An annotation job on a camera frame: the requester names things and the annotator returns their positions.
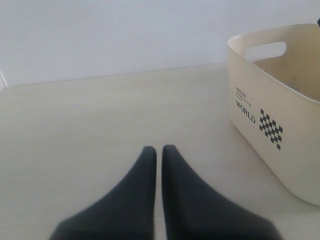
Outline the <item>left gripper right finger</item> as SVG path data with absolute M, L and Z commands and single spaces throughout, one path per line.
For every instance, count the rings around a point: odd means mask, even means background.
M 265 240 L 267 221 L 212 189 L 174 145 L 162 149 L 162 203 L 168 240 Z

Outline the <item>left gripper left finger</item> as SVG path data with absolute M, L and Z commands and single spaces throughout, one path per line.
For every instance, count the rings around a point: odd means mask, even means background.
M 153 240 L 157 152 L 145 146 L 123 179 L 88 208 L 61 221 L 52 240 Z

